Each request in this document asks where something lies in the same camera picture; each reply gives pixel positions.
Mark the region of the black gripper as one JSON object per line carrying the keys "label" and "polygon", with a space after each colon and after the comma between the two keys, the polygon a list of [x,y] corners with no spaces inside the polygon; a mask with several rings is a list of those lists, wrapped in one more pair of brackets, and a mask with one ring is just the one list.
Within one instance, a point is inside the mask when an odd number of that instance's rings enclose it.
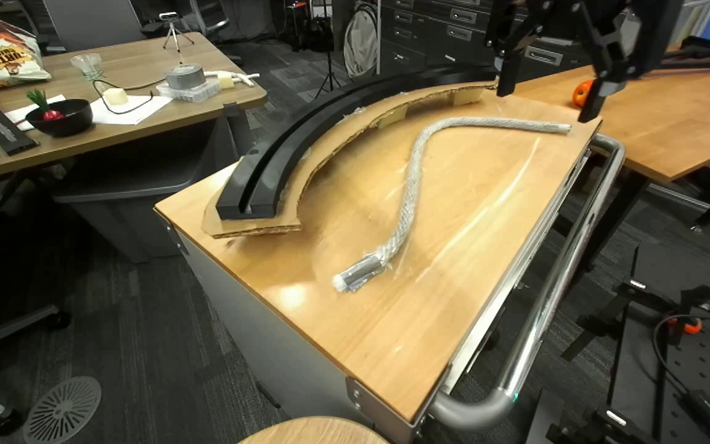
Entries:
{"label": "black gripper", "polygon": [[487,45],[497,52],[498,93],[515,91],[535,36],[571,39],[594,66],[580,124],[594,121],[626,78],[659,66],[680,9],[683,0],[490,0]]}

